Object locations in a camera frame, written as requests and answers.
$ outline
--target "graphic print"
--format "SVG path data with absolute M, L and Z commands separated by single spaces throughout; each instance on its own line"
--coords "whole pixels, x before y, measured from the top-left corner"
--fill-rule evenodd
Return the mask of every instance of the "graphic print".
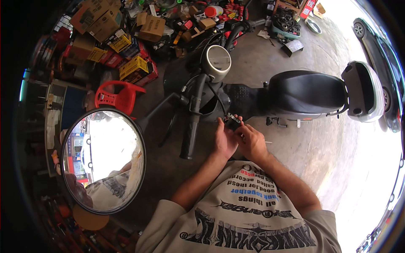
M 215 220 L 203 210 L 196 208 L 197 226 L 202 227 L 187 233 L 181 232 L 180 238 L 190 242 L 215 245 L 233 249 L 262 250 L 294 249 L 316 246 L 310 236 L 307 224 L 297 223 L 278 230 L 269 230 L 268 225 L 247 223 L 247 227 L 236 227 L 221 220 Z
M 220 207 L 222 207 L 225 210 L 232 210 L 235 212 L 243 212 L 243 213 L 253 213 L 256 215 L 262 215 L 264 218 L 271 218 L 271 217 L 275 217 L 275 216 L 279 216 L 282 218 L 293 218 L 293 219 L 297 219 L 295 218 L 292 214 L 291 211 L 279 211 L 279 210 L 258 210 L 258 209 L 253 209 L 253 208 L 249 208 L 249 207 L 244 207 L 244 206 L 238 206 L 235 204 L 231 204 L 231 203 L 226 203 L 224 201 L 221 200 L 221 204 L 219 205 Z

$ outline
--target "tire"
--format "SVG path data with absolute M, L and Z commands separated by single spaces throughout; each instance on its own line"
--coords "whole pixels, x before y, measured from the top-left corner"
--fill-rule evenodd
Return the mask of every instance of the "tire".
M 391 96 L 387 88 L 382 88 L 382 93 L 384 95 L 384 113 L 388 112 L 391 107 Z
M 366 29 L 362 23 L 355 23 L 353 25 L 353 31 L 357 38 L 363 38 L 366 32 Z

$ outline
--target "black seat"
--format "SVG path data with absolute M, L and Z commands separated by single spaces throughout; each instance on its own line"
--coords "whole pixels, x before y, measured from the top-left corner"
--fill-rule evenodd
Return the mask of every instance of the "black seat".
M 294 70 L 273 76 L 269 83 L 272 109 L 292 113 L 330 113 L 345 104 L 345 84 L 337 77 Z

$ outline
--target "workshop floor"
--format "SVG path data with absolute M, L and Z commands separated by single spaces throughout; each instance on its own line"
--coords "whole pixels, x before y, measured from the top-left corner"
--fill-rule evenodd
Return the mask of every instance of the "workshop floor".
M 273 40 L 274 47 L 270 41 L 257 36 L 259 27 L 254 33 L 238 40 L 236 48 L 230 53 L 232 68 L 224 82 L 262 87 L 264 81 L 287 70 L 313 70 L 340 77 L 349 61 L 366 61 L 350 27 L 354 18 L 360 15 L 359 12 L 352 11 L 342 18 L 334 15 L 339 10 L 334 10 L 331 1 L 325 0 L 325 4 L 322 4 L 329 16 L 325 15 L 324 19 L 312 18 L 321 27 L 321 35 L 311 32 L 301 20 L 302 52 L 298 51 L 289 58 L 281 51 L 281 45 L 276 40 Z M 340 5 L 347 10 L 347 5 Z M 249 14 L 252 19 L 255 16 L 261 17 L 254 10 L 249 10 Z M 159 66 L 160 77 L 148 84 L 147 93 L 137 100 L 135 110 L 138 117 L 163 98 L 164 68 L 164 64 Z M 144 182 L 130 206 L 115 215 L 120 221 L 125 221 L 129 230 L 135 229 L 135 225 L 139 228 L 146 226 L 157 202 L 170 198 L 177 187 L 198 169 L 211 150 L 216 125 L 201 123 L 194 159 L 180 159 L 182 121 L 177 122 L 166 145 L 158 148 L 171 116 L 172 110 L 167 106 L 166 110 L 153 118 L 145 133 L 147 171 Z M 268 150 L 310 185 L 324 209 L 336 212 L 342 248 L 354 251 L 377 225 L 385 209 L 398 169 L 400 134 L 386 131 L 384 124 L 381 124 L 382 130 L 378 122 L 355 122 L 346 114 L 340 119 L 325 117 L 302 123 L 301 128 L 297 128 L 293 122 L 290 122 L 288 128 L 276 124 L 266 126 L 265 118 L 253 118 L 246 123 L 261 131 L 266 140 L 272 142 L 268 144 Z M 374 190 L 376 183 L 383 185 L 379 191 Z M 372 199 L 377 198 L 380 204 L 372 202 Z M 371 210 L 374 212 L 372 217 L 367 214 Z M 347 233 L 348 226 L 358 227 L 364 221 L 370 225 L 363 226 L 364 232 L 359 233 L 357 230 L 360 236 L 357 235 L 358 238 L 349 243 L 351 235 Z

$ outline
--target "stack of boxes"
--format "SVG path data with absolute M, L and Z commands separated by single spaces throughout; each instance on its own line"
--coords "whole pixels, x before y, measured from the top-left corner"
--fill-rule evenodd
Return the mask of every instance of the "stack of boxes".
M 78 33 L 65 51 L 66 63 L 80 66 L 85 60 L 100 62 L 119 69 L 121 81 L 143 86 L 158 77 L 156 64 L 150 59 L 144 44 L 132 34 L 127 13 L 121 12 L 120 8 L 120 0 L 85 0 L 80 3 L 79 10 L 70 20 Z M 141 15 L 146 18 L 144 24 L 151 22 L 147 15 L 144 16 Z M 161 38 L 162 35 L 159 37 L 153 33 L 155 29 L 148 31 L 144 24 L 141 30 L 145 27 L 146 32 L 139 33 L 140 38 Z

